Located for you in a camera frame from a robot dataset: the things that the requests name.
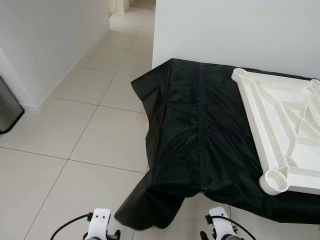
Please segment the white wall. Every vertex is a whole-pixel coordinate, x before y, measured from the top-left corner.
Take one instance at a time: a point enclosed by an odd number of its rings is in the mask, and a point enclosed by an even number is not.
[[[33,97],[28,93],[25,85],[20,80],[14,67],[9,62],[4,51],[0,48],[0,77],[4,80],[13,95],[22,104],[29,103],[29,106],[35,106]]]
[[[105,0],[0,0],[0,47],[32,98],[18,100],[38,107],[108,29]]]
[[[320,78],[320,0],[158,0],[153,66],[170,58]]]
[[[105,0],[106,8],[108,9],[109,13],[116,12],[116,0]]]
[[[125,13],[129,8],[129,0],[115,0],[115,9],[117,13]]]

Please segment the white plastic frame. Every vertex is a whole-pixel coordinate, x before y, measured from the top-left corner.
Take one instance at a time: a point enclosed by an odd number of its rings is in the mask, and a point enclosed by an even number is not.
[[[320,81],[247,72],[237,82],[269,195],[320,195]]]

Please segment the black cloth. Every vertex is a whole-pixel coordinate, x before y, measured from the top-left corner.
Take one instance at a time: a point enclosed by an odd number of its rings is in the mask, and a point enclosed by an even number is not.
[[[166,228],[184,198],[209,199],[285,223],[320,223],[320,196],[259,186],[263,172],[234,66],[170,59],[131,84],[145,108],[150,170],[115,213],[136,230]],[[309,80],[245,68],[249,72]]]

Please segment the tile grout line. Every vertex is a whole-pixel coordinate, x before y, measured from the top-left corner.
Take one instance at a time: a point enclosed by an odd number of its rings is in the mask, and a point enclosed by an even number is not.
[[[115,31],[115,32],[124,32],[124,33],[130,33],[130,34],[150,34],[150,35],[154,35],[154,32],[145,32],[145,31],[139,31],[140,28],[138,30],[129,30],[129,29],[125,29],[125,28],[118,28],[118,27],[114,27],[114,28],[110,28],[111,31]],[[123,48],[123,47],[118,47],[118,46],[112,46],[112,45],[104,45],[107,47],[113,47],[113,48],[119,48],[119,49],[129,49],[129,48]]]
[[[117,75],[117,73],[115,72],[115,73],[114,73],[114,75],[113,75],[113,77],[112,77],[112,79],[111,79],[111,81],[110,81],[110,83],[109,83],[109,85],[108,85],[108,87],[106,88],[106,90],[104,91],[104,93],[103,93],[102,97],[100,98],[100,101],[98,102],[98,106],[100,105],[100,103],[101,103],[102,99],[104,99],[104,97],[105,97],[105,95],[106,95],[106,93],[107,93],[108,89],[110,88],[110,86],[111,86],[112,82],[114,81],[114,79],[115,79],[116,75]]]
[[[143,25],[145,24],[145,22],[147,21],[147,18],[148,18],[148,16],[145,16],[142,24],[140,25],[140,27],[139,27],[139,29],[138,29],[138,32],[143,33],[143,31],[140,31],[140,29],[142,28],[142,26],[143,26]]]
[[[85,125],[85,127],[84,127],[84,129],[83,129],[82,133],[80,134],[80,136],[79,136],[79,138],[77,139],[77,141],[76,141],[75,145],[73,146],[72,151],[71,151],[71,153],[69,154],[69,157],[68,157],[68,159],[67,159],[67,160],[70,160],[70,157],[71,157],[72,153],[74,152],[74,150],[75,150],[76,146],[78,145],[78,143],[79,143],[79,141],[80,141],[80,139],[81,139],[82,135],[84,134],[85,130],[87,129],[87,127],[88,127],[89,123],[91,122],[91,119],[92,119],[92,118],[93,118],[93,116],[95,115],[95,113],[96,113],[97,109],[98,109],[98,105],[95,105],[95,109],[94,109],[94,111],[93,111],[93,113],[92,113],[91,117],[89,118],[89,121],[86,123],[86,125]]]
[[[89,105],[98,106],[97,104],[94,104],[94,103],[89,103],[89,102],[85,102],[85,101],[70,100],[70,99],[65,99],[65,98],[58,97],[58,96],[55,96],[54,99],[60,99],[60,100],[65,100],[65,101],[70,101],[70,102],[75,102],[75,103],[80,103],[80,104],[89,104]]]
[[[6,146],[0,146],[0,148],[19,151],[19,152],[23,152],[23,153],[27,153],[27,154],[35,154],[35,155],[45,156],[45,157],[49,157],[49,158],[68,160],[67,158],[60,157],[60,156],[51,156],[51,155],[46,155],[46,154],[32,152],[32,151],[25,151],[25,150],[10,148],[10,147],[6,147]]]
[[[133,229],[132,240],[134,240],[136,230]]]
[[[140,51],[140,50],[137,50],[137,49],[128,49],[128,50],[137,51],[137,52]],[[130,74],[127,74],[127,73],[103,71],[103,70],[97,70],[97,69],[93,69],[93,68],[89,68],[89,67],[83,67],[83,66],[79,66],[78,68],[80,68],[80,69],[86,69],[86,70],[92,70],[92,71],[98,71],[98,72],[103,72],[103,73],[107,73],[107,74],[126,75],[126,76],[134,77],[134,78],[138,78],[138,77],[139,77],[139,76],[134,76],[134,75],[130,75]]]
[[[128,55],[128,52],[129,52],[129,49],[127,49],[127,51],[126,51],[126,53],[125,53],[125,56],[123,57],[123,59],[122,59],[121,63],[119,64],[118,68],[116,69],[116,72],[114,73],[113,78],[111,79],[111,81],[110,81],[110,83],[109,83],[108,87],[106,88],[106,90],[104,91],[104,94],[102,95],[102,97],[101,97],[100,101],[98,102],[98,106],[100,106],[100,103],[101,103],[102,99],[104,99],[104,97],[105,97],[105,95],[106,95],[106,93],[107,93],[107,91],[108,91],[109,87],[111,86],[111,84],[112,84],[112,82],[114,81],[114,79],[115,79],[116,75],[118,74],[118,71],[119,71],[119,69],[120,69],[121,65],[124,63],[125,58],[126,58],[126,56]]]
[[[107,73],[107,74],[115,74],[115,73],[116,73],[116,72],[103,71],[103,70],[94,69],[94,68],[85,67],[85,66],[78,66],[78,68],[79,68],[79,69],[86,69],[86,70],[97,71],[97,72],[103,72],[103,73]]]
[[[134,112],[134,113],[138,113],[138,114],[146,114],[145,112],[142,111],[135,111],[135,110],[129,110],[129,109],[124,109],[124,108],[119,108],[119,107],[113,107],[113,106],[106,106],[106,105],[97,105],[94,103],[88,103],[88,102],[84,102],[84,101],[76,101],[76,100],[70,100],[70,99],[65,99],[65,98],[61,98],[61,97],[54,97],[55,99],[60,99],[60,100],[65,100],[65,101],[70,101],[70,102],[74,102],[74,103],[80,103],[80,104],[89,104],[89,105],[94,105],[94,106],[99,106],[99,107],[104,107],[104,108],[110,108],[110,109],[118,109],[118,110],[123,110],[123,111],[129,111],[129,112]]]
[[[56,182],[58,181],[58,179],[59,179],[59,177],[60,177],[60,175],[61,175],[62,171],[64,170],[65,166],[67,165],[67,162],[68,162],[68,160],[66,159],[66,160],[65,160],[65,163],[64,163],[64,165],[63,165],[63,167],[62,167],[62,169],[61,169],[61,171],[59,172],[58,176],[56,177],[56,179],[55,179],[55,181],[54,181],[54,183],[53,183],[52,187],[50,188],[50,190],[49,190],[48,194],[46,195],[46,197],[45,197],[45,199],[44,199],[44,201],[43,201],[43,203],[41,204],[40,209],[38,210],[38,212],[37,212],[37,214],[36,214],[35,218],[33,219],[33,221],[32,221],[32,223],[31,223],[31,225],[30,225],[30,227],[29,227],[28,231],[26,232],[26,234],[25,234],[25,236],[24,236],[24,238],[23,238],[24,240],[25,240],[25,239],[26,239],[26,237],[28,236],[28,234],[29,234],[29,232],[30,232],[30,230],[31,230],[32,226],[34,225],[34,223],[35,223],[35,221],[36,221],[36,219],[37,219],[37,217],[38,217],[38,215],[39,215],[39,213],[40,213],[41,209],[42,209],[42,208],[43,208],[43,206],[45,205],[45,203],[46,203],[46,201],[47,201],[47,199],[48,199],[48,197],[49,197],[49,195],[50,195],[50,193],[51,193],[52,189],[54,188],[54,186],[55,186]]]
[[[68,159],[68,161],[73,161],[73,162],[83,163],[83,164],[91,164],[91,165],[95,165],[95,166],[106,167],[106,168],[111,168],[111,169],[118,169],[118,170],[123,170],[123,171],[128,171],[128,172],[139,173],[139,174],[146,174],[146,172],[143,172],[143,171],[135,171],[135,170],[125,169],[125,168],[120,168],[120,167],[115,167],[115,166],[102,165],[102,164],[98,164],[98,163],[79,161],[79,160],[73,160],[73,159]]]
[[[110,85],[111,85],[112,81],[114,80],[115,76],[116,76],[116,74],[114,74],[114,75],[113,75],[113,77],[112,77],[112,79],[111,79],[111,81],[110,81],[109,85],[106,87],[106,90],[104,91],[104,94],[103,94],[103,95],[102,95],[102,97],[100,98],[99,103],[100,103],[100,102],[102,101],[102,99],[104,98],[104,96],[105,96],[106,92],[108,91],[108,89],[109,89],[109,87],[110,87]],[[74,152],[74,150],[76,149],[76,146],[78,145],[78,143],[79,143],[79,141],[80,141],[80,139],[81,139],[82,135],[83,135],[83,134],[84,134],[84,132],[86,131],[86,129],[87,129],[87,127],[88,127],[89,123],[91,122],[91,119],[94,117],[94,115],[95,115],[95,113],[96,113],[96,111],[97,111],[97,109],[98,109],[98,107],[99,107],[99,103],[98,103],[98,105],[96,105],[95,110],[93,111],[93,113],[92,113],[92,115],[91,115],[91,117],[90,117],[89,121],[88,121],[88,122],[87,122],[87,124],[85,125],[85,127],[84,127],[84,129],[83,129],[83,131],[82,131],[81,135],[79,136],[78,140],[76,141],[76,143],[75,143],[75,145],[74,145],[74,147],[73,147],[73,149],[72,149],[72,151],[71,151],[71,153],[70,153],[70,155],[69,155],[69,157],[68,157],[68,160],[70,160],[70,157],[71,157],[72,153]]]
[[[134,42],[135,42],[136,38],[138,37],[138,35],[139,35],[139,32],[137,31],[137,32],[135,33],[134,38],[132,39],[132,42],[131,42],[131,44],[130,44],[130,46],[129,46],[128,50],[131,50],[131,48],[132,48],[132,46],[133,46],[133,44],[134,44]]]
[[[123,109],[123,108],[118,108],[118,107],[113,107],[113,106],[105,106],[105,105],[98,105],[99,107],[104,107],[104,108],[110,108],[110,109],[118,109],[118,110],[123,110],[123,111],[129,111],[129,112],[134,112],[138,114],[146,114],[145,112],[141,111],[134,111],[134,110],[128,110],[128,109]]]
[[[123,49],[123,50],[128,50],[129,48],[125,48],[125,47],[119,47],[119,46],[113,46],[111,44],[105,44],[105,45],[99,45],[97,46],[97,49],[102,49],[103,47],[106,47],[106,48],[115,48],[115,49]]]

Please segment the baseboard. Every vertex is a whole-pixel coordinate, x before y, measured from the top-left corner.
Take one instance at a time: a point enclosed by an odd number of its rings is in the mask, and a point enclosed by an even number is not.
[[[27,104],[20,104],[26,113],[40,113],[40,109],[37,106],[30,106]]]
[[[105,37],[105,35],[109,32],[110,27],[108,29],[105,29],[98,38],[93,42],[93,44],[81,55],[81,57],[70,67],[70,69],[66,72],[66,74],[60,79],[60,81],[54,86],[54,88],[49,92],[49,94],[45,97],[45,99],[39,104],[38,107],[36,106],[29,106],[29,105],[22,105],[22,107],[26,107],[27,110],[33,111],[33,112],[42,112],[45,107],[48,105],[49,102],[55,97],[55,90],[57,89],[58,85],[65,79],[65,77],[68,75],[68,73],[78,64],[78,62],[92,49],[96,48],[99,43],[102,41],[102,39]]]

